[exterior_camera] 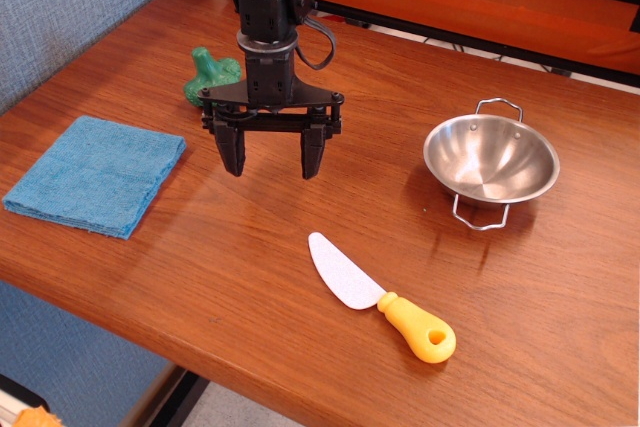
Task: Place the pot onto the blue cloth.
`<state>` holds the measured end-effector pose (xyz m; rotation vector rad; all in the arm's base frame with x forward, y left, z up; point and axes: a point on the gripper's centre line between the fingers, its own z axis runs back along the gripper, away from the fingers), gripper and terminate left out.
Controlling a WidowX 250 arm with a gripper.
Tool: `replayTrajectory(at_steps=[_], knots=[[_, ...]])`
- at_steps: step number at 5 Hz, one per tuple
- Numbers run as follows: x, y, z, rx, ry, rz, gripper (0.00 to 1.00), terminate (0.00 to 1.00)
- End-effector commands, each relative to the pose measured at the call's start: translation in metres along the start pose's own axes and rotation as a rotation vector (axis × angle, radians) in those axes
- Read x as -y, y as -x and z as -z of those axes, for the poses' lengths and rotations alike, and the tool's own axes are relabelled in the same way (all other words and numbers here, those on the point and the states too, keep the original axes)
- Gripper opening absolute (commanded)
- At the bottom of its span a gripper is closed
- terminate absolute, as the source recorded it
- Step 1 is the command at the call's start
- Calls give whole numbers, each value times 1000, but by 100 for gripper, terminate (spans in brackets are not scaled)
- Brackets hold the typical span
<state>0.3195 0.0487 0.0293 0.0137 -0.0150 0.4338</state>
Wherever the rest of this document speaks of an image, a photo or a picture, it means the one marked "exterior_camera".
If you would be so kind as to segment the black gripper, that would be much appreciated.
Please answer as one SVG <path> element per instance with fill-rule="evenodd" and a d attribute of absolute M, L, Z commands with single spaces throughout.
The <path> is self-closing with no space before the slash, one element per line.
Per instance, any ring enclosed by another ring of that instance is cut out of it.
<path fill-rule="evenodd" d="M 302 132 L 301 162 L 305 180 L 320 169 L 328 138 L 342 132 L 344 96 L 309 85 L 295 73 L 299 35 L 291 31 L 273 43 L 241 32 L 237 43 L 245 56 L 246 78 L 198 92 L 203 102 L 202 124 L 214 131 L 225 169 L 240 177 L 245 164 L 242 131 Z"/>

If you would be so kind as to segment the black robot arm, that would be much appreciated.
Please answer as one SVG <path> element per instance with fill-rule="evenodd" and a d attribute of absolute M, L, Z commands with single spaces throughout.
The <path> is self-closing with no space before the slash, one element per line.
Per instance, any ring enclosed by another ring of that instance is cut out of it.
<path fill-rule="evenodd" d="M 326 141 L 342 129 L 344 97 L 298 78 L 295 62 L 305 56 L 297 29 L 306 25 L 328 39 L 334 35 L 310 18 L 315 0 L 233 1 L 246 77 L 199 90 L 203 126 L 214 135 L 223 164 L 234 176 L 244 169 L 246 132 L 297 133 L 302 175 L 311 179 L 319 172 Z"/>

